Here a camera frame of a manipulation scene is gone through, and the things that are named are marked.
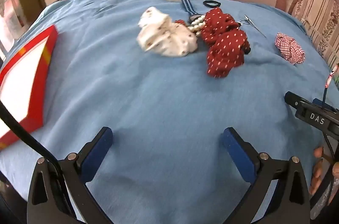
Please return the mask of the person's right hand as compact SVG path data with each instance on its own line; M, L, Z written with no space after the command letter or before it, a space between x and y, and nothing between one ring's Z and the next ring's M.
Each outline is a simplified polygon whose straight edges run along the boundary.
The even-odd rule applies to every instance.
M321 184L321 175L322 175L322 156L324 155L324 148L323 147L318 147L314 150L314 156L318 159L318 162L315 164L313 168L313 175L311 179L311 184L309 187L309 193L311 195L314 195L315 192L317 191L318 187ZM338 178L339 174L339 163L336 162L333 166L332 169L332 174L335 178Z

